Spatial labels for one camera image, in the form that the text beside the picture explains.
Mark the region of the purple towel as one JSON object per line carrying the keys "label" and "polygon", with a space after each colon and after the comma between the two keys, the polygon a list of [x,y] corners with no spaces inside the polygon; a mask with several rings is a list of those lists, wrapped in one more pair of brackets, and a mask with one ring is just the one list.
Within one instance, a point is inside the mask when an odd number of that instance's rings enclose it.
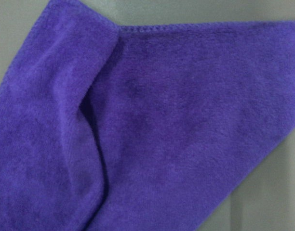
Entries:
{"label": "purple towel", "polygon": [[0,231],[194,231],[294,128],[295,20],[51,0],[0,85]]}

